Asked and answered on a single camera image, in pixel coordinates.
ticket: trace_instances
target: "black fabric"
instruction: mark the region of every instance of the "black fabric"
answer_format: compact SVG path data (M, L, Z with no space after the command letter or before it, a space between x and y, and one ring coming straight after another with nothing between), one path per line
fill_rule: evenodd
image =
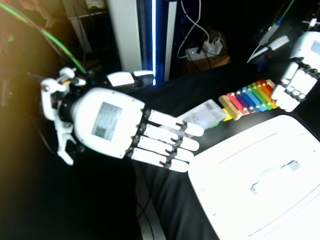
M184 76L157 88L150 87L134 95L145 101L148 108L177 117L208 99L218 103L220 95L234 92L258 80L250 66L229 64ZM246 115L238 121L221 122L218 126L206 130L202 137L195 138L200 143L197 154L281 114L286 113L281 109L274 109ZM151 199L167 240L218 239L187 173L169 171L148 164L144 164L143 168Z
M0 111L0 239L141 239L132 162L86 150L67 166L29 119Z

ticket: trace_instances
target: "white power adapter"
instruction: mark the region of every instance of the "white power adapter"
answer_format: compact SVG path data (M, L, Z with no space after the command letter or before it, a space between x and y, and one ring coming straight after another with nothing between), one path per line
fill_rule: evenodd
M222 48L223 48L223 45L220 42L220 38L212 43L205 41L202 46L202 49L206 53L211 55L219 55L221 53Z

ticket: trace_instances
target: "black tablecloth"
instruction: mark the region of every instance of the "black tablecloth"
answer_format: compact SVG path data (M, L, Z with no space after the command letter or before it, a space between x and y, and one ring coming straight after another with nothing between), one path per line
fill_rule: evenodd
M154 89L146 88L134 95L145 101L147 107L177 117L208 99L218 103L220 95L234 92L258 80L259 77L250 66L229 64L184 76ZM195 138L200 143L197 154L281 114L286 113L281 109L273 109L243 116L238 121L221 122L218 126L206 130L204 136ZM290 115L299 118L295 113ZM197 199L187 173L169 171L147 164L144 164L143 168L152 202L168 240L218 239Z

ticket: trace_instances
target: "robotic hand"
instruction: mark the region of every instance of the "robotic hand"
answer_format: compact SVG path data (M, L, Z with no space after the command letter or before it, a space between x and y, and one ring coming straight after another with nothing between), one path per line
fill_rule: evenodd
M320 78L320 32L307 31L295 43L291 63L271 95L275 104L292 112Z
M113 87L137 84L150 71L116 72L107 75ZM188 171L188 163L199 148L199 143L180 137L157 125L202 136L204 129L193 123L146 109L145 103L124 93L95 87L78 99L70 100L70 85L84 86L74 69L63 68L58 79L41 82L44 116L54 122L57 154L68 164L74 161L66 152L67 141L77 144L72 133L88 148L114 158L125 156L133 160L164 167L173 171Z

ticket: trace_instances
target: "power outlet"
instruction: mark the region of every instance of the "power outlet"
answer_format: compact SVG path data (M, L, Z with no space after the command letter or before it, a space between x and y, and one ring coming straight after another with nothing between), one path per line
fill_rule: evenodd
M200 53L197 53L198 47L189 48L186 50L187 59L189 61L195 61L199 59L206 59L206 53L201 50Z

